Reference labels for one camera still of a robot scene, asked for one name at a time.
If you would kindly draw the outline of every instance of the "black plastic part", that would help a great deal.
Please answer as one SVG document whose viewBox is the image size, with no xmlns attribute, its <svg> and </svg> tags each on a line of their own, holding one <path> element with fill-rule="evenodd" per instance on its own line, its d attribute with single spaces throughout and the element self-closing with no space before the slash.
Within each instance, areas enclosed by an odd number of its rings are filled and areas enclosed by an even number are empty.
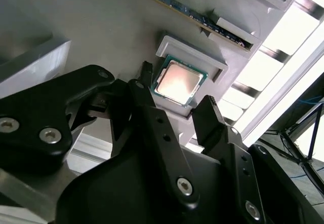
<svg viewBox="0 0 324 224">
<path fill-rule="evenodd" d="M 246 201 L 259 211 L 258 223 L 265 223 L 258 183 L 255 177 L 251 155 L 243 150 L 240 134 L 231 126 L 225 125 L 213 97 L 205 96 L 192 112 L 198 143 L 205 147 L 203 154 L 219 160 L 228 175 L 234 191 L 227 193 L 235 202 L 236 221 L 254 223 L 246 210 Z"/>
<path fill-rule="evenodd" d="M 249 153 L 253 157 L 264 211 L 273 223 L 323 223 L 266 148 L 254 144 Z"/>
<path fill-rule="evenodd" d="M 138 80 L 148 88 L 151 88 L 153 82 L 153 64 L 144 61 L 141 68 L 141 74 Z"/>
<path fill-rule="evenodd" d="M 156 172 L 154 157 L 133 149 L 75 179 L 58 202 L 55 223 L 229 223 L 232 215 L 225 218 L 220 208 L 225 190 L 219 181 L 219 162 L 182 151 L 192 170 L 194 187 L 200 192 L 195 210 L 174 209 Z"/>
<path fill-rule="evenodd" d="M 72 147 L 70 125 L 82 102 L 113 82 L 110 72 L 89 65 L 1 99 L 0 118 L 13 118 L 20 126 L 15 132 L 0 133 L 0 167 L 39 174 L 58 169 Z M 48 127 L 60 131 L 58 143 L 40 140 L 40 131 Z"/>
<path fill-rule="evenodd" d="M 278 152 L 279 154 L 281 154 L 282 156 L 284 156 L 285 158 L 287 158 L 288 160 L 295 162 L 297 164 L 299 164 L 299 160 L 294 158 L 293 156 L 289 155 L 288 153 L 284 152 L 283 150 L 279 149 L 278 147 L 275 147 L 274 145 L 272 145 L 271 143 L 269 143 L 268 141 L 260 138 L 258 139 L 258 141 L 262 142 L 263 144 L 265 144 L 266 146 L 274 149 L 276 152 Z"/>
</svg>

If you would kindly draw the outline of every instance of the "black bracket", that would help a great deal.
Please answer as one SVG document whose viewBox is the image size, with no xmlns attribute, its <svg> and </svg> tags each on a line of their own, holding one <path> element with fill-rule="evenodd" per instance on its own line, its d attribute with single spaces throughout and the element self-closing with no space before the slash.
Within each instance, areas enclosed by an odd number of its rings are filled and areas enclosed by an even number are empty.
<svg viewBox="0 0 324 224">
<path fill-rule="evenodd" d="M 265 223 L 252 157 L 242 149 L 240 134 L 225 124 L 212 96 L 203 98 L 192 118 L 202 153 L 219 160 L 232 179 L 237 212 L 248 223 Z"/>
<path fill-rule="evenodd" d="M 110 72 L 89 65 L 1 99 L 0 118 L 14 119 L 18 128 L 0 132 L 0 167 L 41 174 L 57 170 L 72 147 L 71 130 L 95 119 L 78 117 L 82 103 L 114 80 Z M 59 142 L 41 139 L 47 128 L 59 131 Z"/>
</svg>

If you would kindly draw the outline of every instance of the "screw hole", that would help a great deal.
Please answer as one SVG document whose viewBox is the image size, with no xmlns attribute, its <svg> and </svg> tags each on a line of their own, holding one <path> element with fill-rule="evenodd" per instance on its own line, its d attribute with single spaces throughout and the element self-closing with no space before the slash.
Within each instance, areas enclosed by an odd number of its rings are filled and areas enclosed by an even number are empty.
<svg viewBox="0 0 324 224">
<path fill-rule="evenodd" d="M 163 139 L 164 139 L 165 141 L 167 141 L 167 142 L 170 142 L 170 141 L 171 141 L 170 136 L 168 136 L 167 134 L 165 134 L 165 135 L 163 136 Z"/>
<path fill-rule="evenodd" d="M 160 123 L 160 124 L 162 124 L 163 123 L 163 120 L 162 119 L 160 119 L 160 118 L 156 118 L 156 120 Z"/>
<path fill-rule="evenodd" d="M 12 125 L 11 122 L 4 121 L 4 122 L 1 124 L 1 127 L 3 127 L 3 128 L 7 128 L 7 129 L 11 129 L 11 128 L 13 127 L 13 125 Z"/>
<path fill-rule="evenodd" d="M 103 78 L 109 77 L 109 75 L 105 71 L 102 71 L 102 70 L 98 70 L 98 74 Z"/>
<path fill-rule="evenodd" d="M 246 176 L 249 176 L 249 175 L 250 175 L 249 171 L 248 171 L 247 169 L 245 169 L 245 168 L 243 168 L 243 173 L 244 173 Z"/>
<path fill-rule="evenodd" d="M 56 134 L 52 131 L 49 131 L 49 132 L 46 132 L 45 133 L 45 137 L 48 138 L 48 139 L 54 139 L 56 136 Z"/>
</svg>

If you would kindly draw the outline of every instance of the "blue cable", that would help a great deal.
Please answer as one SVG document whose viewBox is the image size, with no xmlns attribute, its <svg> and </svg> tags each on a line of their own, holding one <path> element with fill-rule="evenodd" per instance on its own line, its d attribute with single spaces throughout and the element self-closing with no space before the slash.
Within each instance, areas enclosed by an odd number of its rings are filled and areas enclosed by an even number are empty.
<svg viewBox="0 0 324 224">
<path fill-rule="evenodd" d="M 309 102 L 309 101 L 304 101 L 304 100 L 299 100 L 301 103 L 304 104 L 309 104 L 309 105 L 319 105 L 319 104 L 323 104 L 324 101 L 320 101 L 320 102 Z"/>
<path fill-rule="evenodd" d="M 323 169 L 324 169 L 324 167 L 321 167 L 321 168 L 317 169 L 316 172 L 321 171 L 321 170 L 323 170 Z M 306 174 L 299 175 L 299 176 L 295 176 L 295 177 L 290 177 L 290 179 L 293 179 L 293 178 L 299 178 L 299 177 L 304 177 L 304 176 L 306 176 Z"/>
<path fill-rule="evenodd" d="M 315 100 L 315 99 L 318 99 L 318 98 L 321 98 L 322 96 L 315 96 L 313 98 L 309 98 L 307 99 L 306 101 L 312 101 L 312 100 Z"/>
</svg>

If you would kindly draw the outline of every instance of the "wire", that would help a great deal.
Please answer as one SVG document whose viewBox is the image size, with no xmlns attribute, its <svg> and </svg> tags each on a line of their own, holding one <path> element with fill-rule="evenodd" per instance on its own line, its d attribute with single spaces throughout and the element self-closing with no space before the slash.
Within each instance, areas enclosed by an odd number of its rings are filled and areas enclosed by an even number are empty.
<svg viewBox="0 0 324 224">
<path fill-rule="evenodd" d="M 307 99 L 307 100 L 305 100 L 305 101 L 312 101 L 312 100 L 315 100 L 315 99 L 319 99 L 319 98 L 321 98 L 322 96 L 315 96 L 315 97 L 312 97 L 312 98 L 309 98 L 309 99 Z"/>
<path fill-rule="evenodd" d="M 321 204 L 324 204 L 324 202 L 320 202 L 320 203 L 314 204 L 314 205 L 312 205 L 312 206 L 315 206 L 315 205 L 321 205 Z"/>
<path fill-rule="evenodd" d="M 320 104 L 323 104 L 324 101 L 319 101 L 319 102 L 309 102 L 309 101 L 304 101 L 304 100 L 299 100 L 301 103 L 304 103 L 304 104 L 309 104 L 309 105 L 320 105 Z"/>
<path fill-rule="evenodd" d="M 280 140 L 281 140 L 284 148 L 286 148 L 289 151 L 289 153 L 293 156 L 293 154 L 291 153 L 290 149 L 285 145 L 285 143 L 284 143 L 284 137 L 282 135 L 280 135 Z"/>
<path fill-rule="evenodd" d="M 321 168 L 317 169 L 316 172 L 321 171 L 321 170 L 323 170 L 323 169 L 324 169 L 324 167 L 321 167 Z M 290 177 L 290 179 L 293 179 L 293 178 L 299 178 L 299 177 L 304 177 L 304 176 L 306 176 L 306 174 L 299 175 L 299 176 L 294 176 L 294 177 Z"/>
</svg>

